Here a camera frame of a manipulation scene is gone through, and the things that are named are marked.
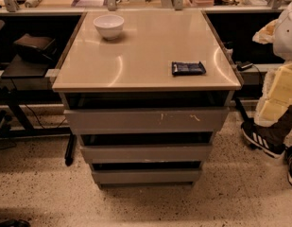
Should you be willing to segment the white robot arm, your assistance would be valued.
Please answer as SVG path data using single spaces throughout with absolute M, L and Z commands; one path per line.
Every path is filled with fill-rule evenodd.
M 292 2 L 279 18 L 257 31 L 252 40 L 258 44 L 272 44 L 273 54 L 284 64 L 267 72 L 263 95 L 256 106 L 254 121 L 270 127 L 280 121 L 292 105 Z

